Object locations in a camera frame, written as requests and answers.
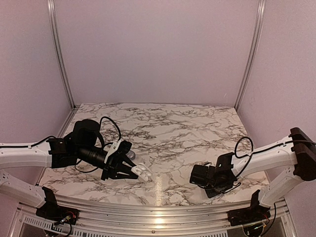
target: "black bracket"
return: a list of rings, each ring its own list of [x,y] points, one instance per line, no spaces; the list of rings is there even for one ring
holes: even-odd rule
[[[231,210],[227,213],[231,226],[244,225],[271,217],[270,208],[259,204],[259,192],[260,190],[257,190],[252,194],[249,207]]]
[[[259,237],[262,234],[263,229],[263,224],[259,223],[243,227],[243,232],[248,237]]]
[[[291,129],[293,140],[312,140],[298,127]],[[300,176],[304,181],[316,179],[316,147],[314,144],[305,142],[294,142],[292,151],[295,152],[297,164],[295,165],[294,175]]]
[[[137,179],[138,175],[131,171],[131,168],[136,166],[126,154],[129,152],[132,144],[127,141],[122,141],[118,150],[111,154],[103,168],[102,180],[111,179]]]
[[[234,153],[227,153],[219,156],[216,166],[194,165],[190,183],[203,187],[208,198],[231,189],[234,182],[237,181],[232,172],[233,155]]]
[[[51,168],[63,168],[76,164],[77,156],[71,142],[64,138],[50,138],[47,142],[50,145],[48,153],[52,155]]]
[[[75,208],[59,206],[54,192],[46,187],[42,187],[45,192],[46,203],[36,210],[36,215],[48,220],[59,222],[66,216],[71,214],[72,218],[69,220],[71,225],[75,225],[78,218],[79,211]]]

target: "marble surface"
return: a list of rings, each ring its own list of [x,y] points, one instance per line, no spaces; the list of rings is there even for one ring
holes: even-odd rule
[[[100,180],[102,171],[79,173],[74,167],[46,169],[40,185],[59,195],[86,200],[134,205],[203,205],[250,200],[251,194],[268,184],[264,172],[242,179],[235,190],[208,198],[190,184],[194,164],[216,163],[221,154],[231,152],[236,141],[246,135],[234,108],[166,104],[82,104],[65,134],[76,121],[99,121],[109,116],[117,122],[124,140],[133,143],[134,163],[145,163],[152,180]],[[110,122],[102,124],[105,141],[118,137]],[[82,162],[79,168],[93,167]]]

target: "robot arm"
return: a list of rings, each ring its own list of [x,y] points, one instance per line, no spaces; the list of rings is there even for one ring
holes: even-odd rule
[[[216,166],[195,165],[190,177],[190,183],[204,188],[212,198],[230,190],[237,178],[285,166],[276,179],[252,195],[250,207],[228,212],[232,226],[260,221],[265,215],[270,217],[270,207],[277,200],[296,185],[316,179],[316,146],[299,128],[291,129],[288,137],[241,157],[228,153],[218,157]]]
[[[99,138],[102,147],[96,147]],[[100,124],[89,119],[78,121],[73,132],[64,138],[49,138],[37,144],[0,144],[0,193],[37,208],[37,216],[60,222],[69,218],[76,223],[78,210],[57,204],[51,189],[30,185],[3,169],[12,167],[62,168],[84,160],[103,170],[101,179],[140,179],[147,182],[151,171],[142,163],[134,164],[129,155],[131,143],[115,141],[108,152],[100,134]]]

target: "white wall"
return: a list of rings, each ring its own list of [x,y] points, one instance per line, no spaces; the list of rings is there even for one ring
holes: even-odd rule
[[[300,127],[316,141],[316,2],[268,0],[239,115],[256,146]],[[269,172],[274,178],[279,169]],[[315,236],[316,182],[286,196],[298,237]]]
[[[59,0],[56,14],[77,104],[233,106],[256,0]]]
[[[58,69],[47,1],[0,1],[0,142],[56,135],[70,112]],[[39,169],[7,170],[34,183]],[[7,236],[17,201],[0,195],[0,236]]]

